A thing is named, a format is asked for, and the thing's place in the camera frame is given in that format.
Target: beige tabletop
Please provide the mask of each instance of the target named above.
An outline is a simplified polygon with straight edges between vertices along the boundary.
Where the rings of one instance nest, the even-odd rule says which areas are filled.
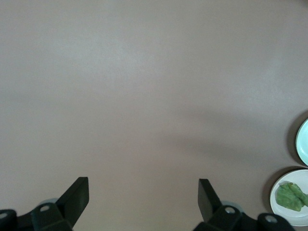
[[[0,1],[1,209],[87,176],[75,231],[192,231],[207,178],[257,218],[307,110],[306,0]]]

